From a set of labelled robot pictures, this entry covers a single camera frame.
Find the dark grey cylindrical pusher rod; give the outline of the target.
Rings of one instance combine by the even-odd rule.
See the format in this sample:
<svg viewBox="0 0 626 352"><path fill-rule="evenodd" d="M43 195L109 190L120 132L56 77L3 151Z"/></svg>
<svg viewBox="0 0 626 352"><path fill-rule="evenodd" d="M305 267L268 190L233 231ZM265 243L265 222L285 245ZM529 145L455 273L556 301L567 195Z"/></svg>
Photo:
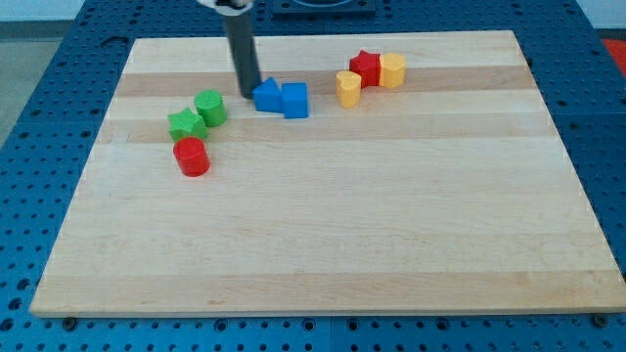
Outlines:
<svg viewBox="0 0 626 352"><path fill-rule="evenodd" d="M251 99L253 89L261 83L250 15L251 7L228 7L227 10L224 24L240 92L244 98Z"/></svg>

